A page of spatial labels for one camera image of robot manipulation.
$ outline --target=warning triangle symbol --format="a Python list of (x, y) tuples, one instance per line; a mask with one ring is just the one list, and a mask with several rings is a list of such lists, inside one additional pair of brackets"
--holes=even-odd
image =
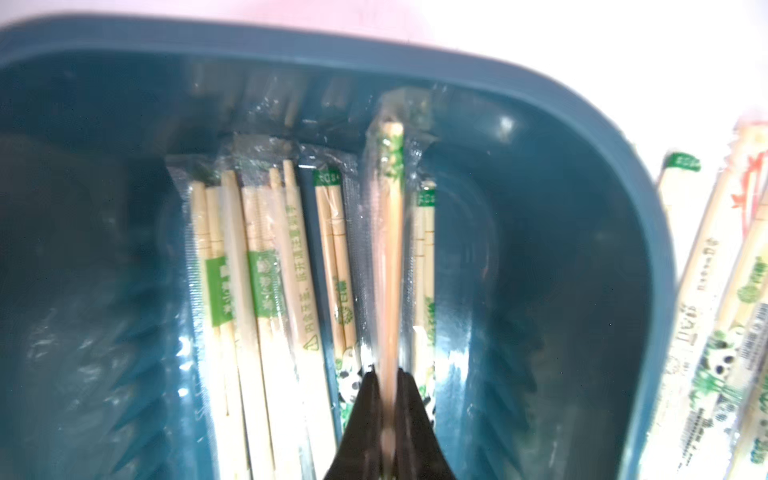
[(320, 345), (317, 342), (317, 335), (312, 335), (312, 338), (309, 340), (309, 342), (304, 344), (305, 350), (312, 350), (313, 352), (316, 352), (320, 349)]

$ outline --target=sealed plastic bag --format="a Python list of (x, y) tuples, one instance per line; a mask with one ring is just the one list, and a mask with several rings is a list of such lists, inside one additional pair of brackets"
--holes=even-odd
[(674, 246), (677, 278), (683, 274), (690, 255), (691, 191), (696, 191), (702, 181), (701, 162), (693, 155), (673, 151), (664, 161), (664, 172), (658, 184), (659, 198), (667, 215)]
[(411, 371), (419, 387), (432, 427), (435, 426), (435, 182), (422, 180), (413, 209), (412, 360)]
[(233, 269), (230, 249), (224, 245), (226, 222), (232, 216), (223, 207), (222, 169), (212, 158), (197, 155), (169, 157), (167, 164), (192, 227), (187, 229), (192, 246), (187, 276), (204, 413), (217, 453), (215, 469), (222, 479), (248, 478), (252, 465), (254, 475), (272, 478), (260, 346), (255, 324), (248, 321), (253, 304), (243, 305), (250, 288), (243, 289), (237, 278), (242, 273), (237, 266)]
[(283, 134), (299, 120), (310, 76), (298, 68), (248, 72), (235, 128), (240, 132)]
[(684, 477), (714, 472), (722, 477), (730, 460), (730, 430), (758, 373), (768, 333), (760, 302), (768, 286), (767, 261), (768, 194), (763, 194), (690, 390), (681, 438)]
[(674, 334), (643, 454), (642, 478), (667, 478), (680, 467), (684, 446), (679, 440), (689, 417), (694, 373), (768, 175), (763, 166), (766, 126), (741, 124), (737, 137), (680, 283)]
[(405, 148), (406, 125), (417, 134), (429, 129), (431, 107), (429, 93), (419, 89), (387, 92), (379, 103), (379, 112), (368, 129), (364, 153), (365, 205), (369, 206), (369, 234), (372, 261), (372, 291), (378, 341), (377, 373), (383, 403), (382, 459), (385, 477), (394, 459), (394, 408), (397, 370), (400, 364), (403, 327), (403, 293), (411, 286), (403, 282), (403, 241), (406, 210), (415, 195), (406, 190), (406, 165), (421, 150)]
[(311, 171), (317, 211), (316, 265), (323, 272), (320, 305), (331, 325), (336, 386), (342, 429), (357, 398), (362, 375), (373, 364), (369, 294), (370, 263), (359, 197), (357, 157), (326, 147), (302, 144), (300, 165)]
[(760, 366), (755, 388), (746, 398), (743, 421), (728, 480), (764, 480), (768, 475), (768, 356)]
[[(336, 436), (292, 145), (238, 134), (233, 155), (243, 184), (275, 460), (290, 450), (282, 463), (295, 462), (293, 449), (299, 446), (305, 475), (310, 470), (321, 478), (333, 461)], [(278, 375), (274, 363), (280, 362), (289, 368)], [(285, 391), (277, 392), (279, 386)], [(280, 454), (277, 441), (286, 445)]]

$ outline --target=green label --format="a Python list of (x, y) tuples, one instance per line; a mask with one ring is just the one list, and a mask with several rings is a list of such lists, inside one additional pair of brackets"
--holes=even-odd
[(313, 172), (315, 187), (341, 185), (341, 174), (335, 168), (322, 168)]
[(768, 453), (768, 442), (761, 442), (760, 439), (755, 439), (752, 445), (752, 452), (750, 452), (750, 462), (762, 465), (766, 461), (766, 453)]
[(352, 299), (349, 298), (349, 289), (345, 280), (336, 281), (336, 295), (339, 298), (339, 318), (336, 321), (341, 325), (353, 323), (355, 321), (355, 312), (350, 306)]
[(675, 152), (667, 159), (667, 168), (672, 167), (698, 172), (701, 170), (701, 162), (699, 162), (699, 159), (693, 155)]
[(418, 205), (420, 207), (434, 207), (435, 206), (435, 192), (436, 190), (420, 190)]
[(752, 273), (750, 273), (749, 283), (742, 286), (737, 291), (739, 300), (744, 303), (755, 303), (760, 298), (760, 286), (763, 284), (763, 277), (766, 272), (766, 265), (763, 259), (757, 257), (755, 264), (752, 267)]
[(757, 401), (760, 402), (760, 411), (768, 413), (768, 375), (763, 377), (763, 391)]
[(381, 139), (380, 158), (384, 176), (402, 183), (405, 176), (405, 164), (402, 161), (402, 134)]
[(230, 292), (230, 269), (226, 257), (205, 260), (205, 272), (210, 295), (210, 316), (214, 326), (232, 320), (232, 293)]
[(277, 251), (248, 252), (248, 263), (256, 315), (260, 318), (272, 318), (285, 313)]
[(437, 322), (435, 321), (435, 299), (430, 296), (424, 297), (425, 308), (427, 309), (427, 340), (429, 346), (435, 346), (435, 334)]

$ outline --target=bamboo chopsticks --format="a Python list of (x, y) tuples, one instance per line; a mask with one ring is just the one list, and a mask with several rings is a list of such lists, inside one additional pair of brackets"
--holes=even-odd
[[(237, 474), (243, 472), (241, 465), (235, 458), (235, 451), (239, 446), (235, 445), (240, 441), (245, 446), (245, 438), (237, 438), (237, 433), (233, 425), (233, 418), (230, 417), (230, 406), (227, 403), (227, 397), (233, 395), (229, 391), (227, 395), (227, 383), (224, 376), (219, 372), (224, 368), (220, 345), (220, 327), (219, 322), (224, 319), (225, 311), (223, 308), (215, 308), (212, 303), (211, 284), (216, 282), (216, 274), (220, 269), (219, 261), (214, 256), (211, 249), (210, 240), (210, 222), (208, 219), (209, 208), (207, 206), (206, 188), (199, 181), (192, 182), (190, 186), (190, 209), (192, 217), (192, 227), (195, 237), (195, 246), (197, 248), (197, 258), (200, 262), (200, 281), (202, 286), (202, 297), (204, 304), (204, 342), (206, 345), (206, 361), (208, 365), (207, 384), (208, 398), (210, 401), (211, 417), (214, 424), (214, 431), (217, 438), (217, 456), (219, 458), (219, 473), (222, 478), (237, 478)], [(214, 311), (218, 315), (214, 321)], [(240, 385), (237, 385), (237, 395), (240, 394)]]
[(722, 392), (743, 391), (752, 381), (753, 373), (745, 360), (755, 346), (745, 346), (746, 329), (752, 326), (753, 311), (763, 288), (768, 285), (768, 190), (760, 199), (757, 214), (741, 247), (736, 268), (720, 305), (714, 330), (704, 350), (706, 362), (696, 371), (690, 391), (690, 406), (686, 407), (688, 422), (681, 436), (685, 443), (681, 470), (704, 464), (707, 470), (707, 434), (716, 435), (708, 426), (715, 423), (717, 403)]
[[(225, 259), (223, 230), (220, 221), (219, 195), (220, 187), (208, 187), (206, 189), (206, 201), (208, 210), (208, 222), (210, 226), (210, 252), (211, 259), (207, 263), (207, 275), (209, 286), (217, 285), (221, 288), (229, 280), (228, 267)], [(224, 289), (223, 295), (228, 295), (229, 287)], [(227, 436), (221, 439), (231, 457), (231, 465), (228, 468), (234, 470), (231, 477), (247, 480), (250, 477), (248, 472), (248, 452), (246, 450), (245, 424), (243, 423), (243, 402), (240, 394), (240, 374), (237, 367), (237, 347), (235, 343), (235, 325), (232, 321), (232, 305), (222, 305), (220, 307), (224, 320), (217, 322), (214, 318), (214, 335), (217, 336), (217, 349), (214, 350), (220, 356), (220, 371), (224, 384), (225, 403), (227, 407), (227, 417), (229, 419)]]
[(291, 408), (291, 395), (284, 394), (294, 379), (289, 377), (290, 348), (281, 328), (286, 307), (270, 219), (272, 191), (266, 186), (243, 187), (242, 193), (275, 477), (301, 478), (300, 444), (296, 438), (298, 412)]
[(354, 295), (349, 271), (346, 245), (346, 219), (344, 217), (339, 171), (327, 168), (314, 172), (315, 198), (320, 225), (320, 242), (326, 276), (326, 294), (333, 334), (333, 356), (336, 381), (339, 387), (342, 429), (349, 421), (356, 390), (349, 382), (359, 376), (360, 361), (357, 351)]
[(413, 212), (413, 377), (435, 424), (435, 182), (424, 180)]
[(333, 411), (326, 383), (323, 345), (315, 306), (310, 254), (306, 243), (304, 217), (293, 162), (283, 162), (285, 201), (280, 171), (270, 169), (270, 185), (276, 205), (272, 209), (276, 243), (280, 255), (288, 315), (293, 331), (293, 352), (300, 378), (300, 390), (306, 410), (307, 431), (315, 469), (322, 478), (336, 453)]
[(379, 385), (382, 396), (382, 463), (388, 478), (395, 457), (395, 399), (397, 392), (400, 301), (402, 292), (403, 190), (405, 183), (402, 156), (403, 125), (381, 125), (378, 147), (379, 172), (374, 195), (378, 205), (378, 231), (374, 241), (374, 272), (377, 330), (379, 336)]
[(260, 348), (250, 288), (240, 187), (233, 171), (228, 170), (222, 174), (221, 187), (224, 243), (227, 250), (234, 313), (240, 334), (237, 360), (240, 365), (240, 388), (243, 393), (251, 471), (254, 478), (274, 478), (275, 461), (262, 371), (263, 351)]

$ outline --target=black object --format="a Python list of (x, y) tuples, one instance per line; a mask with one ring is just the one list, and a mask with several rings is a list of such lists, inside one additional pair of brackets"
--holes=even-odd
[[(339, 451), (325, 480), (378, 480), (382, 472), (382, 401), (375, 372), (362, 378)], [(413, 377), (397, 373), (395, 471), (398, 480), (455, 480), (429, 424)]]

